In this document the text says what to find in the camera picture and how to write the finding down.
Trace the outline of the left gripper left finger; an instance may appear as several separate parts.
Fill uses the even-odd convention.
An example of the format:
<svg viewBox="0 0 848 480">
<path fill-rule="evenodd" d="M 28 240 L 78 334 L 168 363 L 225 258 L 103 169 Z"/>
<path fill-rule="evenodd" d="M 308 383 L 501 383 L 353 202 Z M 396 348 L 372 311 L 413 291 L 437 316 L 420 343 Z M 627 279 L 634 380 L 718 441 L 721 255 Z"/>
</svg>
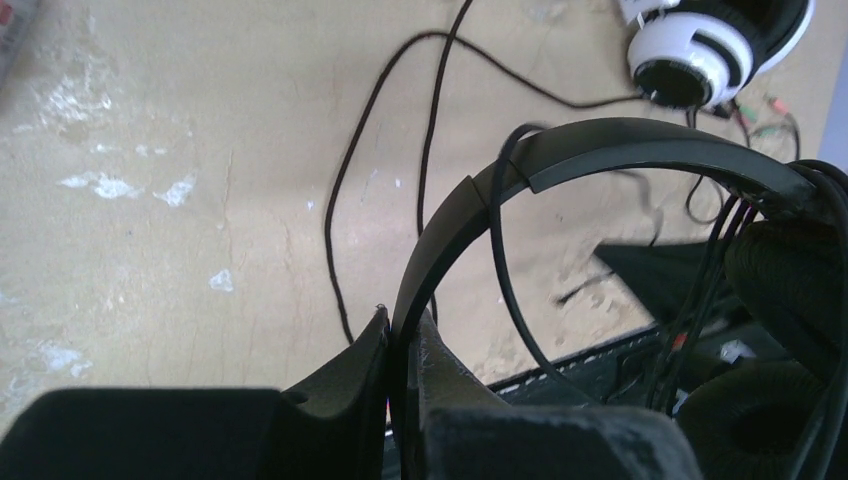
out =
<svg viewBox="0 0 848 480">
<path fill-rule="evenodd" d="M 1 442 L 5 479 L 376 479 L 389 320 L 287 390 L 75 388 Z"/>
</svg>

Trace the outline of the white and black headphones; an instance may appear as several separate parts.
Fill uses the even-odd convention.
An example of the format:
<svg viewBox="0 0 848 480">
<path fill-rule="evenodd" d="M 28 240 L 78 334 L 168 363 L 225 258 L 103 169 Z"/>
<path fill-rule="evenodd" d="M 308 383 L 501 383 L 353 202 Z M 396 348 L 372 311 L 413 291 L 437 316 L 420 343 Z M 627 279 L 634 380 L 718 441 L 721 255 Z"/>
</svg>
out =
<svg viewBox="0 0 848 480">
<path fill-rule="evenodd" d="M 814 0 L 622 1 L 635 29 L 627 64 L 638 92 L 671 109 L 733 100 L 806 33 Z"/>
</svg>

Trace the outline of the small red object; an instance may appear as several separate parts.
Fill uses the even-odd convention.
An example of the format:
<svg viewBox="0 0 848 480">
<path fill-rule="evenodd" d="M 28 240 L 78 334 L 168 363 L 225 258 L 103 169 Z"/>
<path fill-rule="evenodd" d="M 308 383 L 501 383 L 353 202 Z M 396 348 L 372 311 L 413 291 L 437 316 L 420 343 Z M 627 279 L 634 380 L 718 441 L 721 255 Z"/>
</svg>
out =
<svg viewBox="0 0 848 480">
<path fill-rule="evenodd" d="M 1 86 L 6 83 L 40 5 L 40 0 L 1 0 Z"/>
</svg>

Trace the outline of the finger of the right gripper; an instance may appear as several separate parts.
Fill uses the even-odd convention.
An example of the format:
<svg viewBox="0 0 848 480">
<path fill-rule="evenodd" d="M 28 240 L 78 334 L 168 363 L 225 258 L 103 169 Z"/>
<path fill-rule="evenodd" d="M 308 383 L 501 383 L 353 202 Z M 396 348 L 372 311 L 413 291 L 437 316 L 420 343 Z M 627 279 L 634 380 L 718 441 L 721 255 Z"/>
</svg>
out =
<svg viewBox="0 0 848 480">
<path fill-rule="evenodd" d="M 698 278 L 706 245 L 601 243 L 593 255 L 620 277 L 655 322 L 671 325 Z"/>
</svg>

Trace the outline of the black headphones with cable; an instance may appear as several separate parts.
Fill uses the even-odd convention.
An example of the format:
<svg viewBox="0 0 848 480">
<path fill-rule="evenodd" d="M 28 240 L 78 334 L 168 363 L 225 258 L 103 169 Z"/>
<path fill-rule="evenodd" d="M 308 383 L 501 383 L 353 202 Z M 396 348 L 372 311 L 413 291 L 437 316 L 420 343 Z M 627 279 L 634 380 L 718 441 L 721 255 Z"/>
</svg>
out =
<svg viewBox="0 0 848 480">
<path fill-rule="evenodd" d="M 370 116 L 371 110 L 376 102 L 377 96 L 382 89 L 385 80 L 391 73 L 397 61 L 408 48 L 416 42 L 431 36 L 442 35 L 440 32 L 427 31 L 412 37 L 407 43 L 402 44 L 390 58 L 371 92 L 365 108 L 360 116 L 353 135 L 350 139 L 348 149 L 339 167 L 335 183 L 331 189 L 324 217 L 324 241 L 329 278 L 340 315 L 343 333 L 349 342 L 354 343 L 354 337 L 350 330 L 349 320 L 345 309 L 343 295 L 338 283 L 335 260 L 332 246 L 332 219 L 338 194 L 344 180 L 347 168 L 352 160 L 353 153 L 359 142 L 364 127 Z M 827 208 L 830 209 L 836 231 L 843 249 L 843 261 L 847 262 L 847 176 L 841 171 L 831 168 L 832 165 L 817 161 L 802 161 L 795 163 L 800 168 L 797 173 L 787 173 L 790 166 L 778 167 L 776 163 L 772 166 L 765 165 L 766 160 L 757 160 L 763 164 L 762 171 L 745 170 L 741 163 L 724 165 L 719 160 L 731 160 L 748 155 L 753 162 L 755 152 L 724 141 L 718 137 L 707 135 L 695 129 L 684 128 L 679 125 L 663 123 L 654 120 L 636 118 L 604 118 L 581 121 L 552 129 L 541 129 L 540 125 L 525 124 L 516 129 L 512 136 L 507 139 L 504 147 L 507 156 L 518 152 L 517 160 L 501 158 L 500 156 L 493 164 L 494 175 L 492 182 L 486 187 L 489 197 L 483 197 L 477 193 L 477 201 L 481 206 L 477 210 L 469 211 L 468 218 L 457 217 L 459 221 L 458 230 L 445 231 L 442 235 L 437 232 L 435 239 L 429 239 L 423 229 L 420 241 L 424 241 L 428 247 L 438 247 L 434 252 L 433 259 L 426 260 L 423 265 L 421 278 L 415 277 L 413 272 L 412 290 L 407 297 L 397 300 L 398 307 L 407 308 L 403 310 L 396 320 L 399 321 L 396 332 L 404 340 L 406 335 L 403 321 L 418 321 L 421 313 L 426 309 L 435 293 L 435 289 L 441 282 L 444 274 L 450 269 L 455 260 L 463 253 L 467 246 L 473 243 L 486 230 L 491 230 L 493 256 L 496 260 L 496 270 L 499 282 L 503 280 L 502 294 L 507 301 L 510 315 L 517 329 L 523 325 L 520 309 L 513 302 L 511 281 L 508 271 L 501 268 L 505 262 L 503 250 L 500 248 L 502 233 L 500 226 L 500 208 L 502 204 L 524 188 L 530 188 L 534 193 L 539 193 L 570 180 L 582 178 L 601 172 L 612 172 L 613 170 L 630 168 L 661 168 L 668 170 L 679 170 L 710 176 L 716 180 L 723 176 L 728 185 L 738 190 L 749 203 L 756 199 L 780 199 L 782 204 L 772 205 L 773 212 L 767 210 L 767 204 L 762 204 L 764 213 L 777 214 L 780 211 L 790 211 L 790 207 L 796 207 L 798 215 L 801 215 L 801 200 L 812 201 L 815 185 L 816 191 L 826 200 Z M 506 187 L 502 180 L 505 177 L 508 165 L 517 172 L 518 187 Z M 788 470 L 789 478 L 801 479 L 802 473 L 809 474 L 806 479 L 824 479 L 825 473 L 834 461 L 834 454 L 838 444 L 839 436 L 842 435 L 842 425 L 847 412 L 847 352 L 840 354 L 838 366 L 836 367 L 835 386 L 830 387 L 830 397 L 825 401 L 825 410 L 820 420 L 811 424 L 811 439 L 807 444 L 802 444 L 799 453 L 796 453 L 796 470 Z"/>
</svg>

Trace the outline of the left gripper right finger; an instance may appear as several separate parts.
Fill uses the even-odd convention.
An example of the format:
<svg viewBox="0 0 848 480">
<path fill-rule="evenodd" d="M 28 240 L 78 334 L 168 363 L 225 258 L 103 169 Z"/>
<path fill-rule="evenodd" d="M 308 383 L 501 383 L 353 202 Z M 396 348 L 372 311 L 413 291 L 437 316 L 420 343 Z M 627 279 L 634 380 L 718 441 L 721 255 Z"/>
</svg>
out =
<svg viewBox="0 0 848 480">
<path fill-rule="evenodd" d="M 405 377 L 408 479 L 699 479 L 667 417 L 638 407 L 512 406 L 482 384 L 424 312 Z"/>
</svg>

